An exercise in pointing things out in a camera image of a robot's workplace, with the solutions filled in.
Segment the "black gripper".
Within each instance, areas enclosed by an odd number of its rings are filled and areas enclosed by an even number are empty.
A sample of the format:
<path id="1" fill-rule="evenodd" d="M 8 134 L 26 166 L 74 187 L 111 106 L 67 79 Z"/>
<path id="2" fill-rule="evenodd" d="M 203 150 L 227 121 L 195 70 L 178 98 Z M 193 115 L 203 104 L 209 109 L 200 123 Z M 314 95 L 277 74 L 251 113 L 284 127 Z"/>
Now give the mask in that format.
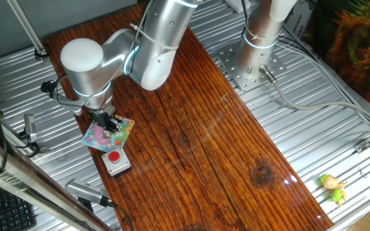
<path id="1" fill-rule="evenodd" d="M 103 126 L 108 132 L 116 132 L 117 128 L 121 128 L 122 120 L 114 117 L 115 108 L 106 107 L 99 110 L 90 109 L 91 117 Z"/>

